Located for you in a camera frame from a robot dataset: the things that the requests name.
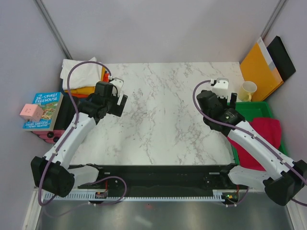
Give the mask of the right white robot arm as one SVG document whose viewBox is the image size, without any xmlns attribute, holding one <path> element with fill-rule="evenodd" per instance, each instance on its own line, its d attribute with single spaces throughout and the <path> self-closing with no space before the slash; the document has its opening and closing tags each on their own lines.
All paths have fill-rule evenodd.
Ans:
<svg viewBox="0 0 307 230">
<path fill-rule="evenodd" d="M 263 171 L 229 165 L 220 176 L 224 188 L 244 185 L 264 191 L 276 204 L 285 206 L 307 184 L 307 163 L 294 161 L 263 138 L 234 108 L 222 103 L 215 93 L 203 90 L 192 95 L 196 109 L 210 129 L 222 133 L 247 151 Z"/>
</svg>

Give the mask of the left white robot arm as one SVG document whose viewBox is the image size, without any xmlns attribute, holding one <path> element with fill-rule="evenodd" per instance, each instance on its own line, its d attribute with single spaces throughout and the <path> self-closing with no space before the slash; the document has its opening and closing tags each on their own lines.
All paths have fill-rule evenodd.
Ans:
<svg viewBox="0 0 307 230">
<path fill-rule="evenodd" d="M 120 95 L 123 84 L 118 78 L 98 82 L 94 94 L 79 104 L 78 113 L 56 144 L 43 157 L 32 159 L 31 170 L 38 188 L 66 197 L 83 184 L 89 183 L 94 188 L 104 186 L 105 176 L 99 173 L 98 167 L 87 164 L 70 169 L 69 166 L 80 144 L 106 114 L 122 115 L 128 98 Z"/>
</svg>

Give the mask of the red t shirt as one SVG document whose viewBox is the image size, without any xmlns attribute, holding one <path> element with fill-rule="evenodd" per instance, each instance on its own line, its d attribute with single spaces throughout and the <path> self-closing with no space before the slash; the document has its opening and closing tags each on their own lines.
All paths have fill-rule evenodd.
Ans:
<svg viewBox="0 0 307 230">
<path fill-rule="evenodd" d="M 232 130 L 227 137 L 228 140 L 234 141 L 246 150 L 273 178 L 280 177 L 284 165 L 274 155 L 281 155 L 278 149 L 255 131 L 250 122 L 241 122 L 237 126 L 247 129 L 248 133 L 239 129 Z"/>
</svg>

